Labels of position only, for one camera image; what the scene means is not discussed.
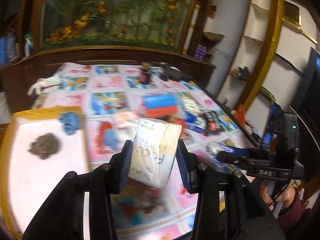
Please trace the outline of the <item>right hand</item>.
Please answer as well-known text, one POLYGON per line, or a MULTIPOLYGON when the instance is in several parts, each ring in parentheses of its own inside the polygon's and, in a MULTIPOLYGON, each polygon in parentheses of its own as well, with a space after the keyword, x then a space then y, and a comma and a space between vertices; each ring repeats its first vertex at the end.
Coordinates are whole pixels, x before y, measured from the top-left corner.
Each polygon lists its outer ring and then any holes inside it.
MULTIPOLYGON (((263 183, 260 187, 259 194, 264 202, 267 204, 269 209, 272 211, 274 209, 273 200, 271 196, 268 194, 268 187, 265 183, 263 183)), ((295 198, 296 190, 294 187, 289 185, 286 190, 276 199, 276 202, 283 202, 283 208, 289 207, 295 198)))

